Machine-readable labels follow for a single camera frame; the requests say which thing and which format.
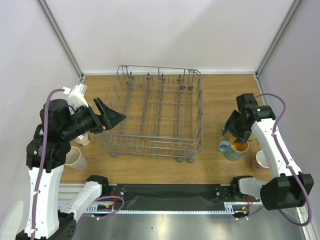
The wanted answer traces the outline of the pale yellow mug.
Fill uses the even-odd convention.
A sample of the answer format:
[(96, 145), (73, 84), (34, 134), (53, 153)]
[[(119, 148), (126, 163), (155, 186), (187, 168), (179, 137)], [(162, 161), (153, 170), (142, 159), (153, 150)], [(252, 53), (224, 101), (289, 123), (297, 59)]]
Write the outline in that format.
[(252, 132), (248, 138), (249, 141), (256, 139), (256, 135)]

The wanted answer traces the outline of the blue butterfly mug orange inside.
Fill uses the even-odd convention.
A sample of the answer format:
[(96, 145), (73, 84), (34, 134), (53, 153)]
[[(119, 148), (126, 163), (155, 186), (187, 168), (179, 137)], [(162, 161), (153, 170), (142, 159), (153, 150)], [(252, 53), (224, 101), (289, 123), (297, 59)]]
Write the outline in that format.
[(221, 141), (217, 146), (217, 150), (230, 161), (238, 160), (249, 149), (248, 142), (236, 143), (236, 140), (235, 137), (232, 137), (229, 141)]

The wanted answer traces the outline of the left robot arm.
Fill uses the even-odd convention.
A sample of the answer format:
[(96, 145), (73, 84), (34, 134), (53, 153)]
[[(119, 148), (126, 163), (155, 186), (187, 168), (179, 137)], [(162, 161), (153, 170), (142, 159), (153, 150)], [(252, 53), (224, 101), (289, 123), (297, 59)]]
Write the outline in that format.
[(71, 112), (64, 99), (48, 100), (41, 109), (41, 124), (26, 147), (31, 186), (28, 224), (16, 235), (17, 240), (70, 240), (79, 218), (91, 203), (110, 198), (108, 178), (91, 175), (81, 191), (63, 208), (58, 208), (59, 185), (70, 142), (86, 132), (99, 134), (111, 130), (126, 119), (100, 98), (95, 98), (94, 103), (100, 114), (90, 106), (80, 106)]

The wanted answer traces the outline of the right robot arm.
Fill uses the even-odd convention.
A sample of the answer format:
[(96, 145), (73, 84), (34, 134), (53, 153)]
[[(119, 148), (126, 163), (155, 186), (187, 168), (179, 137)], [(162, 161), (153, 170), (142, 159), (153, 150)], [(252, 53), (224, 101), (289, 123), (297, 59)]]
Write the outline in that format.
[(259, 105), (253, 93), (236, 97), (238, 109), (233, 111), (222, 134), (230, 133), (236, 143), (244, 144), (251, 134), (256, 136), (266, 158), (272, 179), (264, 182), (252, 176), (234, 177), (230, 195), (242, 201), (248, 195), (262, 201), (267, 210), (298, 208), (309, 203), (314, 185), (309, 173), (303, 173), (289, 153), (280, 131), (279, 118), (269, 105)]

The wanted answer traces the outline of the pink patterned mug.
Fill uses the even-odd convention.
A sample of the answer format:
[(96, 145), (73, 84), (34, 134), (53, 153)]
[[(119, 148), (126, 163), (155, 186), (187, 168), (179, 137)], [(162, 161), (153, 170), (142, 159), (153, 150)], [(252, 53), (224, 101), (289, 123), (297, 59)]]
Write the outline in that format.
[(258, 151), (251, 161), (251, 168), (257, 172), (269, 169), (267, 159), (262, 150)]

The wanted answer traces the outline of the beige steel-lined tumbler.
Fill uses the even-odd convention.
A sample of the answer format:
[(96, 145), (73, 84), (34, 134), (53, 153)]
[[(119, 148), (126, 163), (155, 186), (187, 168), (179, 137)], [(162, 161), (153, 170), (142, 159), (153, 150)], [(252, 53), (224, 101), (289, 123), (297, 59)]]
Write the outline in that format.
[(78, 144), (78, 145), (82, 145), (83, 147), (87, 146), (90, 143), (90, 138), (88, 133), (84, 133), (82, 135), (79, 135), (78, 137), (76, 137), (74, 139), (74, 141)]

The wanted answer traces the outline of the white plastic object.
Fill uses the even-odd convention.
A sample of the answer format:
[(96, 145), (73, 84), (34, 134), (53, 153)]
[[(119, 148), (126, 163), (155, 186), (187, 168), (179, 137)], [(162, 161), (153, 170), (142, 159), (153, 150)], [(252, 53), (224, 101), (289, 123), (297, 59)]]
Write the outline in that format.
[(24, 212), (24, 203), (18, 201), (5, 217), (0, 229), (1, 240), (15, 240)]

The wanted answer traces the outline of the black mounting base plate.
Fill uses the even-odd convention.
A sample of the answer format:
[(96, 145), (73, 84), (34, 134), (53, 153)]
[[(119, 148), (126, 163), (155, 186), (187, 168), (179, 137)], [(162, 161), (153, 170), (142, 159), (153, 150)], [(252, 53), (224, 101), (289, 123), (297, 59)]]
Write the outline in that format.
[(127, 211), (223, 211), (225, 204), (247, 207), (259, 202), (229, 184), (117, 184), (110, 193), (124, 199)]

